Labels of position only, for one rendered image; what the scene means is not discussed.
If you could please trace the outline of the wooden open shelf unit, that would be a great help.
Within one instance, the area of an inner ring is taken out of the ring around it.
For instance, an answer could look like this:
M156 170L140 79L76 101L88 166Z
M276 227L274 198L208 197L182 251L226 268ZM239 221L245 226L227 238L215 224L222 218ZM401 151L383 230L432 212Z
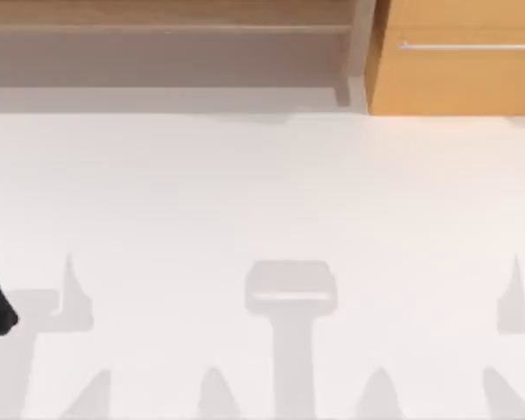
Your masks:
M358 104L378 0L0 0L0 90L71 108Z

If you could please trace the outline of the light wooden cupboard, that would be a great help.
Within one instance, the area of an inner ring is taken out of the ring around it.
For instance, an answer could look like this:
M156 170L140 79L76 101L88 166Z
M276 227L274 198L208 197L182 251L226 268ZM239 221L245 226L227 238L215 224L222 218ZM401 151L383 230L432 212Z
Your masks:
M376 0L364 73L373 116L525 116L525 51L403 41L525 45L525 0Z

